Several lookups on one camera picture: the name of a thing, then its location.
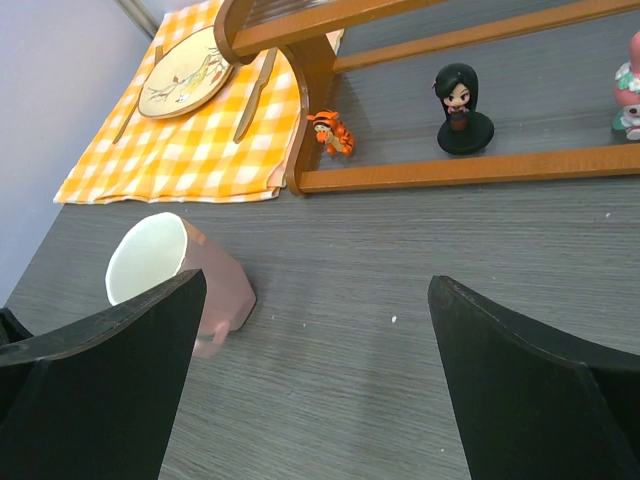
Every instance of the figurine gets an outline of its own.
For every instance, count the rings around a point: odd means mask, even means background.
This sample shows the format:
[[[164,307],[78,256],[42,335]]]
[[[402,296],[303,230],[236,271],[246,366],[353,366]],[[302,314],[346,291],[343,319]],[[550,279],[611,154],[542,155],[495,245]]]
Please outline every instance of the figurine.
[[[338,118],[340,118],[340,114],[331,110],[322,110],[315,115],[307,115],[307,119],[313,121],[316,139],[327,145],[329,155],[334,155],[336,152],[351,155],[356,139]]]
[[[629,53],[631,61],[616,72],[613,96],[622,110],[613,128],[624,130],[629,140],[640,140],[640,32],[631,39]]]
[[[438,132],[438,145],[454,155],[469,155],[493,138],[493,122],[476,112],[478,76],[469,65],[452,63],[438,72],[433,87],[446,121]]]

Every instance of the yellow checkered cloth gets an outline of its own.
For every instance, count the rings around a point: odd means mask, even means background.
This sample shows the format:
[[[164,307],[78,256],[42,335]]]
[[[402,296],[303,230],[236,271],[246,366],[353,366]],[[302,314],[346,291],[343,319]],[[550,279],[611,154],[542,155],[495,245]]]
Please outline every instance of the yellow checkered cloth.
[[[166,53],[193,32],[213,25],[219,7],[220,1],[212,0],[165,15],[133,81],[69,173],[55,202],[229,203],[278,196],[300,112],[298,86],[280,52],[239,145],[233,135],[267,52],[236,70],[203,108],[167,120],[147,119],[136,111],[122,138],[112,143],[153,69],[156,45]],[[329,34],[336,50],[341,34]]]

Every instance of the pink figurine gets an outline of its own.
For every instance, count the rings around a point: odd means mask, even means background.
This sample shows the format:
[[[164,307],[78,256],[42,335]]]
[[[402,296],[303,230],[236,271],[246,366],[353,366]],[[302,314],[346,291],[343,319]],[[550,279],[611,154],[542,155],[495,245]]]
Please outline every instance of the pink figurine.
[[[631,61],[616,72],[613,95],[622,110],[613,121],[615,130],[625,130],[629,140],[640,140],[640,32],[631,39]]]

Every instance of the girl figurine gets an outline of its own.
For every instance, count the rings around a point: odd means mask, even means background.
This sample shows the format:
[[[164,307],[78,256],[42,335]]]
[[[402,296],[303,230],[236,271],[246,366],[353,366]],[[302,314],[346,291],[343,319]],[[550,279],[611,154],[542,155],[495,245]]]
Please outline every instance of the girl figurine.
[[[469,65],[444,67],[433,84],[446,121],[438,132],[438,145],[454,155],[469,155],[486,147],[493,138],[493,122],[476,112],[478,76]]]
[[[613,121],[615,130],[624,130],[627,139],[640,140],[640,32],[631,39],[631,61],[616,73],[613,96],[622,110]]]

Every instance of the figurine base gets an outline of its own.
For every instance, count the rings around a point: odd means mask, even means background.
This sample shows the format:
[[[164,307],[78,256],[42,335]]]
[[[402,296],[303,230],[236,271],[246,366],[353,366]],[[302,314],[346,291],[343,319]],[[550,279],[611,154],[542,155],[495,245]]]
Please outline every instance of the figurine base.
[[[438,145],[453,155],[470,155],[482,150],[493,138],[493,122],[479,112],[469,112],[469,125],[462,131],[451,129],[449,121],[440,127]]]

